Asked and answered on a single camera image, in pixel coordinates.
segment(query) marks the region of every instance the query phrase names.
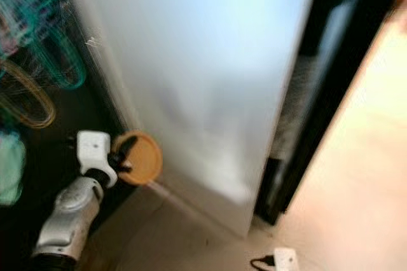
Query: orange lid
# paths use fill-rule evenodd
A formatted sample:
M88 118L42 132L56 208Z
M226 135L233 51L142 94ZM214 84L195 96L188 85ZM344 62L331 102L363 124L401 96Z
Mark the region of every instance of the orange lid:
M138 130L128 131L117 137L113 144L113 152L132 136L137 137L137 142L130 149L123 163L125 166L131 167L132 170L120 172L118 176L128 184L147 184L160 175L163 167L163 155L154 139Z

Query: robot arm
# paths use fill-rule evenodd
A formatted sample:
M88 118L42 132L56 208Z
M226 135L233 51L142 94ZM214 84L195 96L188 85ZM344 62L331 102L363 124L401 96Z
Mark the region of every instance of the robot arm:
M123 149L112 154L108 134L78 133L77 156L83 176L57 196L55 208L43 225L33 251L32 270L74 270L104 192L117 182L116 171L128 170L121 163L136 140L130 138L123 143Z

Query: floor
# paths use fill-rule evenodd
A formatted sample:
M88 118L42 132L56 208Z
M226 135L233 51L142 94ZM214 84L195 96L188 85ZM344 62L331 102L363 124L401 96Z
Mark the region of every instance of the floor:
M301 271L406 270L405 11L383 26L277 226L255 218L241 240L145 187L90 239L83 270L253 270L276 246L295 248Z

